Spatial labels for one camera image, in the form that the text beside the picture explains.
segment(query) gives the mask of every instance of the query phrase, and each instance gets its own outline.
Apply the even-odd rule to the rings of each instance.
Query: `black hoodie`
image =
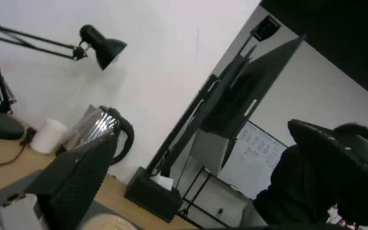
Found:
[[[325,223],[336,199],[318,181],[299,147],[291,146],[282,153],[270,186],[257,195],[254,206],[269,225]]]

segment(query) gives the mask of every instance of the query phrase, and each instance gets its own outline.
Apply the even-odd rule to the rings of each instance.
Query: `ceiling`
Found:
[[[368,1],[263,0],[261,5],[368,90]]]

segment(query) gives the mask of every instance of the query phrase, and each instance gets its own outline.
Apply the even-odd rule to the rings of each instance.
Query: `person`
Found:
[[[347,123],[336,127],[341,134],[368,140],[368,127]],[[287,148],[271,175],[271,184],[242,212],[240,227],[286,223],[325,223],[336,198],[320,185],[317,174],[299,146]]]

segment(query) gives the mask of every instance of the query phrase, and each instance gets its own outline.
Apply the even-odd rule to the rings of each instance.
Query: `kettle handle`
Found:
[[[131,149],[133,145],[133,141],[134,141],[134,129],[133,129],[133,126],[130,124],[130,122],[124,119],[116,109],[110,107],[108,109],[108,113],[114,118],[119,120],[120,129],[127,134],[127,140],[126,142],[124,142],[124,146],[120,154],[118,154],[116,157],[114,157],[111,160],[110,165],[114,165],[116,163],[119,163],[121,160],[123,160],[123,158],[127,155],[129,150]]]

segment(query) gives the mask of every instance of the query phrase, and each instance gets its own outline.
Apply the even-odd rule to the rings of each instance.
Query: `lamp shade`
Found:
[[[84,25],[80,29],[80,37],[96,51],[96,59],[102,70],[127,46],[123,41],[105,38],[92,25]]]

